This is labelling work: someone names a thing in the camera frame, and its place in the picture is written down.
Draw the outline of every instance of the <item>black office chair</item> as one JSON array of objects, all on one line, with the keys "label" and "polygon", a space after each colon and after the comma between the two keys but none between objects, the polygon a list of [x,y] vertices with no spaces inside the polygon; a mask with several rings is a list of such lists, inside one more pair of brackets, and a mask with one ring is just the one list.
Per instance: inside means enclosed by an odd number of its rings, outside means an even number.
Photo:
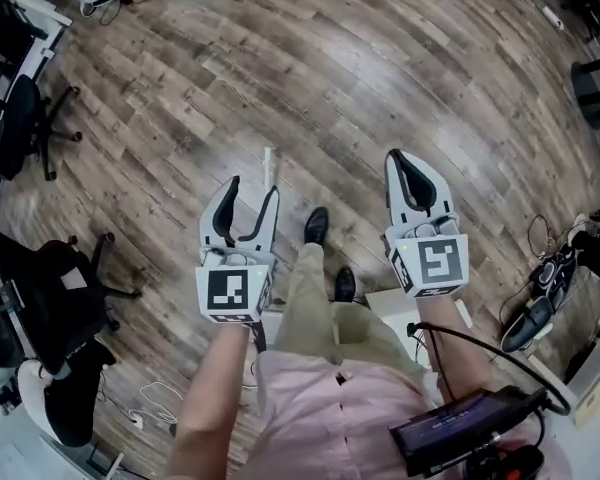
[{"label": "black office chair", "polygon": [[46,114],[45,107],[50,100],[40,97],[40,91],[31,78],[26,75],[18,77],[6,103],[0,102],[3,109],[0,118],[0,178],[12,180],[22,170],[25,157],[37,154],[42,158],[45,179],[56,179],[56,172],[49,170],[49,139],[56,137],[80,142],[82,134],[60,133],[52,128],[52,124],[67,97],[79,92],[77,87],[69,87]]},{"label": "black office chair", "polygon": [[27,413],[42,430],[64,446],[80,447],[93,434],[100,374],[116,360],[107,347],[90,339],[68,362],[71,374],[54,379],[40,361],[25,361],[18,369],[18,391]]},{"label": "black office chair", "polygon": [[47,37],[47,33],[33,25],[17,4],[0,0],[0,76],[13,79],[35,39]]},{"label": "black office chair", "polygon": [[6,310],[15,310],[37,358],[56,379],[70,373],[67,357],[105,325],[119,328],[105,297],[142,295],[109,288],[98,279],[103,246],[113,242],[112,233],[102,235],[89,259],[72,247],[75,237],[69,243],[52,240],[34,252],[0,233],[0,315],[8,319]]}]

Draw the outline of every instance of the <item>forearm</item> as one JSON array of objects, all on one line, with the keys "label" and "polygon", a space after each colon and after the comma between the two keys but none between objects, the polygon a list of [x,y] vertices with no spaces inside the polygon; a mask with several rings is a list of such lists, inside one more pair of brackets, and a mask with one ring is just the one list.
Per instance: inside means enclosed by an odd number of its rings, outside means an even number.
[{"label": "forearm", "polygon": [[[435,297],[418,300],[418,310],[422,322],[447,327],[458,332],[470,334],[464,320],[460,316],[451,297]],[[440,372],[437,364],[429,331],[424,333],[427,351],[434,369]],[[460,398],[478,388],[493,386],[493,370],[484,350],[460,338],[435,332],[435,339],[440,353],[440,362],[449,381],[455,398]],[[438,386],[446,401],[452,397],[447,393],[442,378]]]},{"label": "forearm", "polygon": [[226,477],[248,344],[249,329],[238,324],[218,327],[184,398],[167,476]]},{"label": "forearm", "polygon": [[219,326],[184,398],[178,432],[211,432],[227,423],[233,426],[248,344],[249,329],[238,324]]}]

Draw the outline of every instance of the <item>small screen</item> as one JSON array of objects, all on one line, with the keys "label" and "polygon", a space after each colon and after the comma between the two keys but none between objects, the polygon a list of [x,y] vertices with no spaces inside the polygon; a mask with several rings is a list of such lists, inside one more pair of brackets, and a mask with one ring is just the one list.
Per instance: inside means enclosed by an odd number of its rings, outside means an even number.
[{"label": "small screen", "polygon": [[481,393],[459,402],[448,410],[424,419],[418,418],[417,421],[400,428],[400,436],[407,449],[417,450],[464,432],[506,407],[507,403],[504,400]]}]

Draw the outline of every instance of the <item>leather shoe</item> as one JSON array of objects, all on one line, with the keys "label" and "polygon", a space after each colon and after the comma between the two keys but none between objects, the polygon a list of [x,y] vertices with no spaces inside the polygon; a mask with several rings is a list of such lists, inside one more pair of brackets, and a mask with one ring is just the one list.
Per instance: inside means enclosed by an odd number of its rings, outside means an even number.
[{"label": "leather shoe", "polygon": [[329,212],[324,206],[319,206],[309,216],[304,226],[304,243],[314,243],[324,246],[329,229]]},{"label": "leather shoe", "polygon": [[336,302],[353,302],[356,295],[356,278],[349,267],[342,267],[336,276]]}]

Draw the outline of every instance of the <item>shoe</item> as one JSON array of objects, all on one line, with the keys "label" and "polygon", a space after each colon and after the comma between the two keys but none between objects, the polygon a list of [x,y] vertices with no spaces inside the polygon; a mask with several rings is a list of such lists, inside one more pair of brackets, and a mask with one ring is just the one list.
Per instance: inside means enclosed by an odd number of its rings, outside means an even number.
[{"label": "shoe", "polygon": [[349,267],[342,267],[336,276],[336,290],[333,300],[336,302],[353,302],[356,295],[356,278]]},{"label": "shoe", "polygon": [[573,221],[573,226],[567,235],[567,243],[570,247],[573,247],[573,239],[580,231],[587,232],[587,222],[589,222],[589,218],[584,213],[579,213],[576,220]]},{"label": "shoe", "polygon": [[324,206],[319,206],[309,216],[304,226],[304,243],[324,246],[329,229],[329,211]]}]

